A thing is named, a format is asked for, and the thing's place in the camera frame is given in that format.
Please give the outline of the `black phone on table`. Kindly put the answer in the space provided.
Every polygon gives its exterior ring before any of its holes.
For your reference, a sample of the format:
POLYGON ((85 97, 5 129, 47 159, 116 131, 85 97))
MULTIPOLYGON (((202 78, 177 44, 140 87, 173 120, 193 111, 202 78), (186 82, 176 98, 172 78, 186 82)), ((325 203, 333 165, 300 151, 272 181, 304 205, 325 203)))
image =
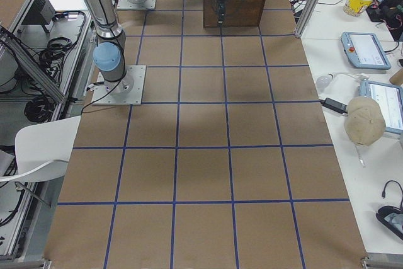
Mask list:
POLYGON ((376 218, 387 229, 402 239, 402 210, 393 206, 384 206, 378 209, 376 218))

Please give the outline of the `black power adapter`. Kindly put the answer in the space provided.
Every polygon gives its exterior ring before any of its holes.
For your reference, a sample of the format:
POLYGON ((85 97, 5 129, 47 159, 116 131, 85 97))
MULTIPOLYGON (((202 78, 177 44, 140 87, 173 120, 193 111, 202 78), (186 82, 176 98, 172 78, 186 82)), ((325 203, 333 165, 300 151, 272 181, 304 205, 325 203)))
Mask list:
POLYGON ((320 99, 320 103, 324 108, 328 108, 339 114, 347 114, 347 105, 344 103, 338 102, 331 98, 320 99))

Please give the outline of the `blue teach pendant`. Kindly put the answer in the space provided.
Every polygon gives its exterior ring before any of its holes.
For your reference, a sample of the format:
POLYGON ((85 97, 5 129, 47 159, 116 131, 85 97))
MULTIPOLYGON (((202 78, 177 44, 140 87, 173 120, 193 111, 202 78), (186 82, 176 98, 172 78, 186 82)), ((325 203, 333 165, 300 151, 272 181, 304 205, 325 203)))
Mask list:
POLYGON ((402 87, 376 81, 362 81, 359 95, 375 100, 385 119, 386 131, 402 133, 402 87))
POLYGON ((350 64, 357 69, 389 70, 391 64, 374 33, 343 32, 343 50, 350 64))

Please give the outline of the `beige baseball cap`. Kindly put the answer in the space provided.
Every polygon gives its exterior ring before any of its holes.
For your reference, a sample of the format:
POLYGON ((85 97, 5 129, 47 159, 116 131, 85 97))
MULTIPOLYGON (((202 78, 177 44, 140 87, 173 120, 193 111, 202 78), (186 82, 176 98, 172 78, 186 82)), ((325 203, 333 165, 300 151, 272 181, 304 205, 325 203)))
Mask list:
POLYGON ((385 119, 375 100, 365 96, 355 97, 348 103, 347 113, 344 129, 353 143, 369 146, 383 136, 385 119))

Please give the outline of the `dark brown wooden drawer box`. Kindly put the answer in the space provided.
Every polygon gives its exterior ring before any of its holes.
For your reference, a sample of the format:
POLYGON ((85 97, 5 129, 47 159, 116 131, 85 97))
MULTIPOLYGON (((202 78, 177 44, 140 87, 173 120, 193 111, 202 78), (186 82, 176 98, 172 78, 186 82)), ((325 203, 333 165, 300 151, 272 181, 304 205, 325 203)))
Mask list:
MULTIPOLYGON (((265 0, 229 0, 225 5, 225 21, 222 27, 259 26, 265 0)), ((203 0, 203 27, 216 28, 217 7, 215 0, 203 0)))

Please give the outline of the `upper blue teach pendant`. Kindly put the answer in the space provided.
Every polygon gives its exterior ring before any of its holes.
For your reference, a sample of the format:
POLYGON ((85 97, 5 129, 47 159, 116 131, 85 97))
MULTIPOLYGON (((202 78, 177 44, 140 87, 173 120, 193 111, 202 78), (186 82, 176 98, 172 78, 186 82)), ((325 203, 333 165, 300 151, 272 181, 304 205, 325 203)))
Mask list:
POLYGON ((357 69, 389 70, 391 64, 374 33, 343 32, 343 50, 350 64, 357 69))

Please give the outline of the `lower blue teach pendant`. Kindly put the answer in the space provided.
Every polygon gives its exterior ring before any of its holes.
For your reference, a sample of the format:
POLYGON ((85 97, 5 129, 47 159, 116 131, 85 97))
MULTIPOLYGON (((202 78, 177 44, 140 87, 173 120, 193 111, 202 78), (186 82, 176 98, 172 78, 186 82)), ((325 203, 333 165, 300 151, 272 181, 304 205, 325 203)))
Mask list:
POLYGON ((402 87, 376 81, 362 81, 359 95, 375 100, 385 119, 386 131, 402 133, 402 87))

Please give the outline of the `white light bulb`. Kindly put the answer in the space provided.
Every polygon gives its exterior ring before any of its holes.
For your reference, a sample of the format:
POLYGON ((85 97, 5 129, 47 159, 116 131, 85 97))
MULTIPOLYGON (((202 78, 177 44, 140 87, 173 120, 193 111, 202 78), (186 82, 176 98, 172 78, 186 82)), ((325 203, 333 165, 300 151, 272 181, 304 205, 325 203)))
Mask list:
POLYGON ((323 90, 330 85, 330 83, 332 82, 333 79, 334 79, 333 74, 326 74, 326 75, 320 76, 316 79, 315 86, 317 89, 323 90))

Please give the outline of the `white plastic chair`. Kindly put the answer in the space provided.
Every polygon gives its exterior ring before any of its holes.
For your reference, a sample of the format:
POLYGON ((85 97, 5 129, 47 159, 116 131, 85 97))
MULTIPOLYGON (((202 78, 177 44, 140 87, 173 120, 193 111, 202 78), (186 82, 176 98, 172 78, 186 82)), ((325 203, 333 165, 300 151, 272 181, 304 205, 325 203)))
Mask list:
POLYGON ((65 175, 81 117, 31 125, 18 131, 15 156, 18 172, 1 181, 36 183, 65 175))

